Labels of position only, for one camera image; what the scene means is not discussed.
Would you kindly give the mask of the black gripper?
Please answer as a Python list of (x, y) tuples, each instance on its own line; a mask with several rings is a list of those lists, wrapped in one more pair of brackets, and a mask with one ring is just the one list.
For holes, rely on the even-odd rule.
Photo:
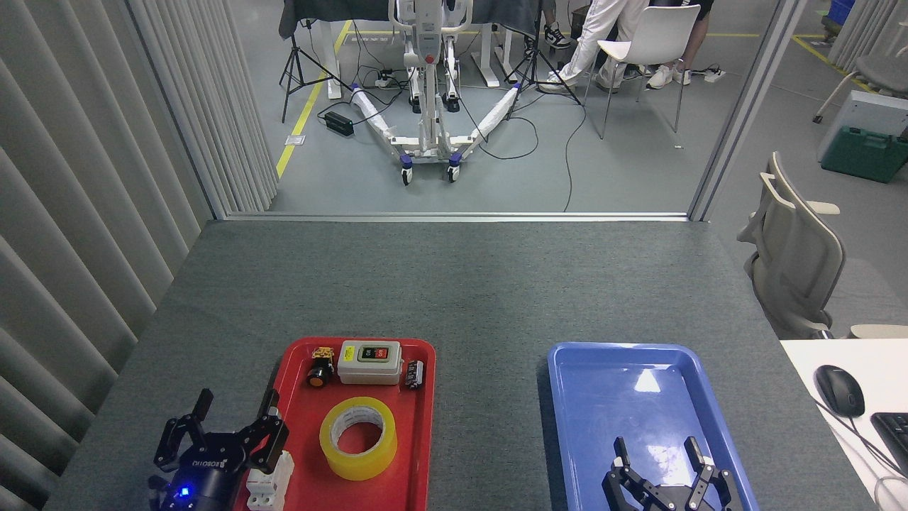
[[(149, 478), (152, 510), (228, 510), (236, 501), (244, 466), (273, 473), (289, 436), (289, 428), (277, 407), (279, 392), (265, 392), (259, 414), (250, 426), (241, 428), (234, 440), (205, 440), (201, 423), (214, 394), (202, 388), (191, 413), (165, 423), (155, 451), (155, 465), (162, 472), (175, 471), (171, 481)], [(185, 434), (192, 445), (179, 455)]]
[(743, 510), (733, 473), (707, 462), (694, 436), (688, 437), (684, 446), (695, 472), (691, 489), (688, 486), (653, 488), (648, 480), (632, 469), (625, 440), (621, 436), (617, 437), (613, 443), (616, 457), (601, 484), (609, 509), (704, 510), (708, 508), (704, 496), (709, 486), (713, 485), (720, 499), (721, 510)]

